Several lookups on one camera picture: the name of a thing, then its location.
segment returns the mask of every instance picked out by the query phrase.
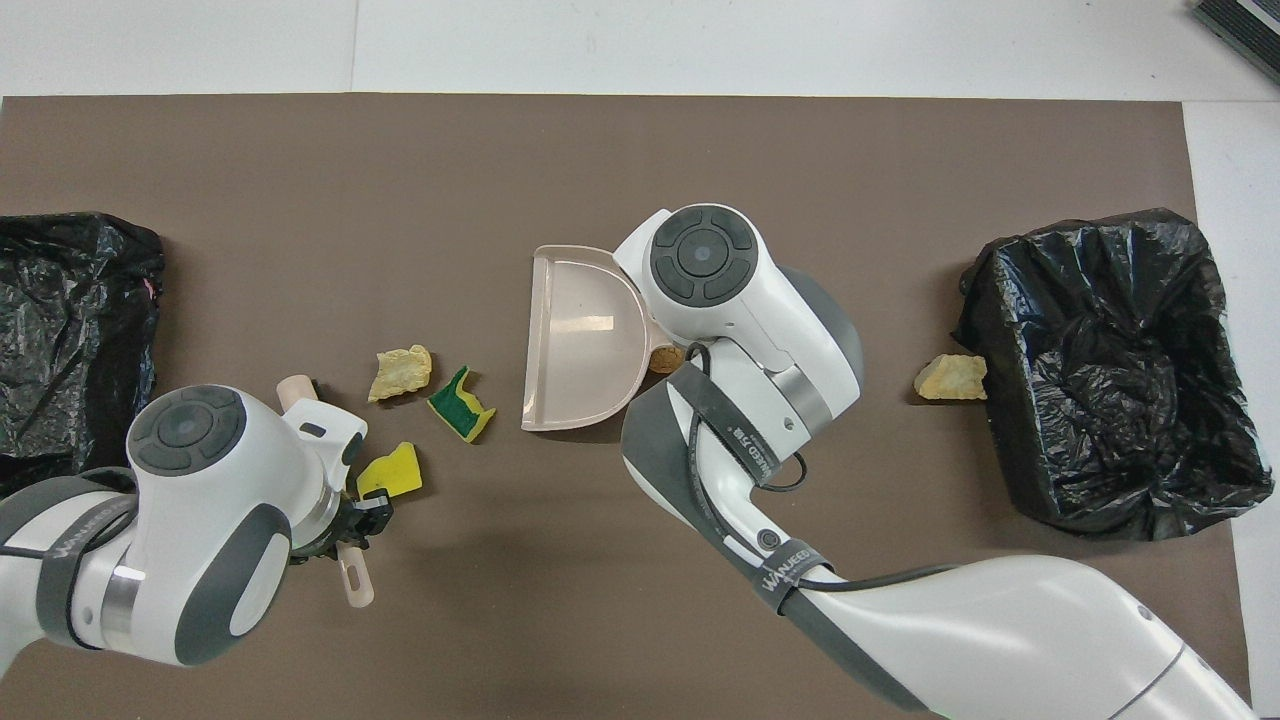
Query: black trash bag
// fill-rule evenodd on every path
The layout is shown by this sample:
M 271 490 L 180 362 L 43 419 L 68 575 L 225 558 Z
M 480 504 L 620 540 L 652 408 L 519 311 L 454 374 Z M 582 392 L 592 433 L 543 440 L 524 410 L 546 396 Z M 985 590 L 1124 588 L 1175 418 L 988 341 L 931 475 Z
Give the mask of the black trash bag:
M 1199 229 L 1169 210 L 987 245 L 954 337 L 987 359 L 987 415 L 1023 514 L 1164 539 L 1271 495 Z
M 163 270 L 159 236 L 111 215 L 0 217 L 0 498 L 125 465 Z

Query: dustpan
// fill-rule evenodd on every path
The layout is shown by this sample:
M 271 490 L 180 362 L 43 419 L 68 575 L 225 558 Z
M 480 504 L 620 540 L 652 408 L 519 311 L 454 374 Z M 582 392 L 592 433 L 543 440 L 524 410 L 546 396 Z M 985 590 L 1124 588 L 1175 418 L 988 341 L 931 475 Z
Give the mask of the dustpan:
M 564 430 L 609 418 L 640 388 L 649 354 L 669 343 L 612 254 L 539 247 L 520 427 Z

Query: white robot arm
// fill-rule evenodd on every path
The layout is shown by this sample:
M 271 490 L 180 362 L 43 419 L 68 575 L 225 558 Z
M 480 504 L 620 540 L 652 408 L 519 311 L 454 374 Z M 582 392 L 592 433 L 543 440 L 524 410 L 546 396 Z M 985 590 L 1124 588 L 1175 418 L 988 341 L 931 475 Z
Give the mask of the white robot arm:
M 282 418 L 229 387 L 187 387 L 131 425 L 132 470 L 54 478 L 0 502 L 0 676 L 41 637 L 172 665 L 229 650 L 291 560 L 385 525 L 385 498 L 343 495 L 366 432 L 314 397 Z M 110 475 L 136 478 L 137 493 L 95 482 Z
M 653 215 L 614 254 L 690 363 L 635 398 L 636 483 L 850 675 L 952 720 L 1256 720 L 1133 596 L 1085 565 L 1002 557 L 849 582 L 751 503 L 863 382 L 852 324 L 722 205 Z

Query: brown table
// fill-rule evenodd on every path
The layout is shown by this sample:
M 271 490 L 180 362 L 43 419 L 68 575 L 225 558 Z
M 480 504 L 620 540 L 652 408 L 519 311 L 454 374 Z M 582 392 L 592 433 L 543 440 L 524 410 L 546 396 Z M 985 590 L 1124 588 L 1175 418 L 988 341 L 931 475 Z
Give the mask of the brown table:
M 1005 497 L 980 406 L 910 401 L 915 370 L 956 350 L 957 277 L 988 240 L 1161 205 L 1194 217 L 1175 104 L 10 97 L 0 213 L 105 210 L 166 240 L 159 389 L 270 401 L 312 374 L 369 419 L 357 466 L 408 439 L 428 480 L 367 555 L 371 607 L 346 607 L 314 561 L 205 667 L 37 643 L 0 684 L 0 716 L 911 717 L 634 486 L 620 418 L 518 429 L 534 249 L 612 249 L 692 201 L 748 213 L 867 348 L 865 395 L 806 448 L 809 486 L 760 498 L 783 528 L 847 577 L 1083 560 L 1247 692 L 1226 524 L 1152 544 L 1037 525 Z M 476 446 L 421 397 L 365 404 L 374 352 L 415 342 L 431 389 L 475 368 L 498 407 Z

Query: yellow sponge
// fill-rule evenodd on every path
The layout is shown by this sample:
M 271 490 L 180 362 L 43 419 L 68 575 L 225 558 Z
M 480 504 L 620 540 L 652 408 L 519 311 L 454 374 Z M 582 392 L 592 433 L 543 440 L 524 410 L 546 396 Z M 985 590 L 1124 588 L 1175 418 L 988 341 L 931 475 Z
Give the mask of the yellow sponge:
M 385 488 L 396 497 L 422 487 L 422 473 L 417 466 L 413 443 L 402 442 L 390 455 L 378 457 L 356 478 L 356 491 L 365 497 L 375 489 Z
M 472 442 L 480 430 L 489 424 L 489 418 L 493 418 L 495 410 L 493 407 L 485 410 L 476 396 L 462 389 L 468 374 L 471 374 L 471 369 L 463 365 L 449 380 L 449 384 L 428 397 L 426 401 L 431 404 L 431 410 L 435 410 L 435 414 L 453 428 L 453 432 L 458 433 L 460 438 Z

